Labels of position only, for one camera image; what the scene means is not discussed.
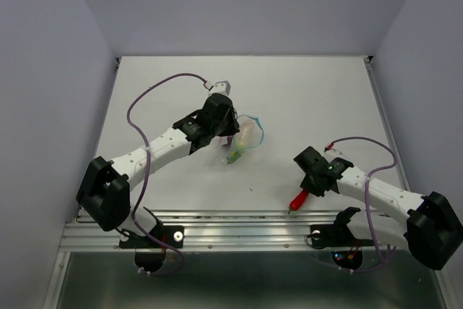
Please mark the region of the clear zip top bag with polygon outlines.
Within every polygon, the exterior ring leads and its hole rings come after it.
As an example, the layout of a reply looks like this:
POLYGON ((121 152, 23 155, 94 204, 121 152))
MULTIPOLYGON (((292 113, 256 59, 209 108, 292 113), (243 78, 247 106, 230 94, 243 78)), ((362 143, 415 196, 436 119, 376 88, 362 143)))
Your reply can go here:
POLYGON ((219 145, 226 151, 225 163, 234 164, 246 152, 259 147, 264 140, 265 132, 260 119, 256 116, 241 114, 237 117, 239 132, 221 137, 219 145))

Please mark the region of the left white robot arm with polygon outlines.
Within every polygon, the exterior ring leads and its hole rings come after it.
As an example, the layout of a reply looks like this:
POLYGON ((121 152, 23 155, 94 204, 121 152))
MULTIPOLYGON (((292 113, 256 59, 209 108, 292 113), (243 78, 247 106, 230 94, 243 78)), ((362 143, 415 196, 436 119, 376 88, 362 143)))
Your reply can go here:
POLYGON ((138 213, 131 191, 147 185, 150 175, 173 161, 210 145, 215 137, 238 133, 239 125, 232 100, 214 93, 201 109, 175 122, 164 134, 130 153, 105 160, 99 156, 86 169, 76 200, 105 231, 126 229, 146 247, 161 238, 158 222, 148 212, 138 213))

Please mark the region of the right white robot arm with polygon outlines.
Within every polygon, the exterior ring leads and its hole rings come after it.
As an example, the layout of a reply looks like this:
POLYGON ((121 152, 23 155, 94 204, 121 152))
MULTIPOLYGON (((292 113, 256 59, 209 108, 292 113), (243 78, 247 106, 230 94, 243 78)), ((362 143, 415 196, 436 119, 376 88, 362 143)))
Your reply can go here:
POLYGON ((397 247, 440 271, 462 245, 462 223, 438 192, 423 195, 387 184, 333 149, 319 153, 309 146, 294 162, 304 173, 302 190, 316 197, 335 192, 365 204, 365 208, 345 208, 330 224, 312 226, 307 238, 315 249, 397 247))

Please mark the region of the red chili pepper toy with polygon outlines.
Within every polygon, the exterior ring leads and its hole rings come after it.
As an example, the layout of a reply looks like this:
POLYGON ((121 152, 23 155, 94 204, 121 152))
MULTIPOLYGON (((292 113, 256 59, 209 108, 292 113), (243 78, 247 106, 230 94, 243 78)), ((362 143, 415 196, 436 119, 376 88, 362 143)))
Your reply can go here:
POLYGON ((287 213, 290 214, 291 212, 298 211, 305 201, 309 192, 307 190, 301 190, 300 193, 290 202, 287 213))

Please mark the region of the white radish toy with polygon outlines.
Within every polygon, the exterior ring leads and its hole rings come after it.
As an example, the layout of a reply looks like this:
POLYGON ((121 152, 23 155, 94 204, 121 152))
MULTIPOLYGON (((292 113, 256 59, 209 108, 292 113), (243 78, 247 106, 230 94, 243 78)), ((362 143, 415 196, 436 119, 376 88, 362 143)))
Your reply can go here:
POLYGON ((252 120, 246 120, 241 123, 239 132, 234 135, 233 141, 229 147, 226 160, 227 164, 236 162, 244 152, 251 146, 254 136, 256 123, 252 120))

